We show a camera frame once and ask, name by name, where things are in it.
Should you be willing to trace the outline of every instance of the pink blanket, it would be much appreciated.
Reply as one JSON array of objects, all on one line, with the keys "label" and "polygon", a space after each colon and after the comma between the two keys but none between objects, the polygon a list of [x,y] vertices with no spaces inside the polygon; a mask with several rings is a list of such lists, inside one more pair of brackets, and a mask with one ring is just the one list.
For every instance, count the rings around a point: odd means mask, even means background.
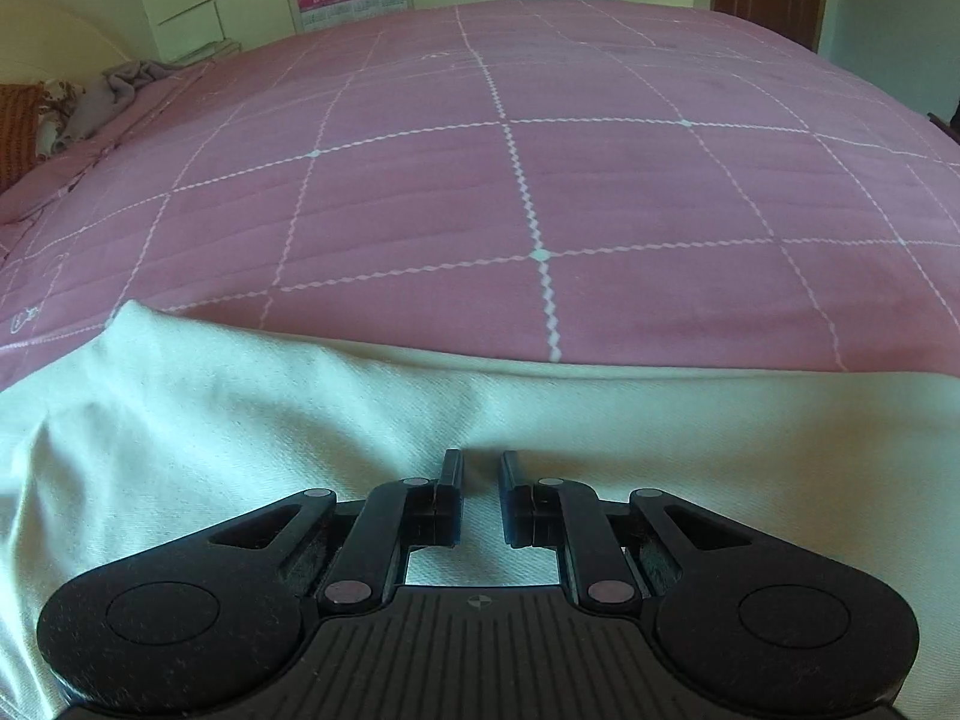
[{"label": "pink blanket", "polygon": [[0,227],[0,386],[132,298],[522,360],[960,374],[960,149],[750,23],[491,2],[183,84]]}]

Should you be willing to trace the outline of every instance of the orange knitted pillow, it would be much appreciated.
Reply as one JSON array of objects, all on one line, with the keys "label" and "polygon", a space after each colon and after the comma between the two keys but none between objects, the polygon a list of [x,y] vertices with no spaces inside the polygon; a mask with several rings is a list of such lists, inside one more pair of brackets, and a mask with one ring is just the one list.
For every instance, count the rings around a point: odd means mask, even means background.
[{"label": "orange knitted pillow", "polygon": [[0,85],[0,193],[37,163],[37,113],[43,84]]}]

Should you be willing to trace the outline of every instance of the cream headboard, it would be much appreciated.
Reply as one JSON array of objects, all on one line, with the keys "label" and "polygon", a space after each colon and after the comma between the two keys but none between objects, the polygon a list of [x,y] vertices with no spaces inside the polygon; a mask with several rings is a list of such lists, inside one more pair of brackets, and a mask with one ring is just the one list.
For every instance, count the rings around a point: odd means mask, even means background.
[{"label": "cream headboard", "polygon": [[131,57],[79,16],[40,0],[0,0],[0,83],[83,83]]}]

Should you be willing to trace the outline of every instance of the white cloth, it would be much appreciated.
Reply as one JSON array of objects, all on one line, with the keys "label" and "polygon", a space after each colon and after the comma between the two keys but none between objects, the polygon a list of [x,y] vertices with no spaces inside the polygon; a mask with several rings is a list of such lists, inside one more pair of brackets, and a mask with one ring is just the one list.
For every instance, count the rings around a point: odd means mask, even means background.
[{"label": "white cloth", "polygon": [[64,581],[285,495],[365,496],[467,450],[464,544],[410,581],[555,581],[503,543],[494,461],[626,500],[658,487],[837,557],[920,620],[898,707],[960,720],[960,380],[475,360],[282,338],[128,303],[0,394],[0,712],[61,699],[35,646]]}]

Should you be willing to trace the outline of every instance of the gray cloth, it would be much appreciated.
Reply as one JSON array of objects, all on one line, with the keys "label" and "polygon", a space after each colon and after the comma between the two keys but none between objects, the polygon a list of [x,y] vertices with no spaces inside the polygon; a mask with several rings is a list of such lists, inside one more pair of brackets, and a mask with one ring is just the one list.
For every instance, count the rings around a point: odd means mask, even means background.
[{"label": "gray cloth", "polygon": [[63,151],[71,143],[89,138],[133,104],[137,89],[166,79],[178,69],[176,65],[137,59],[104,70],[86,86],[86,92],[77,103],[77,110],[64,127],[64,132],[54,141],[54,153]]}]

